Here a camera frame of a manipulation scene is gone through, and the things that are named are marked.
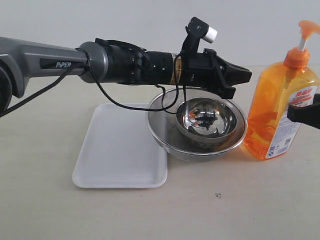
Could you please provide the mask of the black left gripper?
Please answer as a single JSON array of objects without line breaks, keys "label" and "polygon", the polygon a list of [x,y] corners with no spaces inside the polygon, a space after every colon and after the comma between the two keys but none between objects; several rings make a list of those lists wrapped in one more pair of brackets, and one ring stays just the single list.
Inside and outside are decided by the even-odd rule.
[{"label": "black left gripper", "polygon": [[252,72],[219,57],[215,50],[206,48],[190,56],[185,52],[172,54],[172,84],[200,87],[217,92],[222,99],[233,99],[235,85],[250,81]]}]

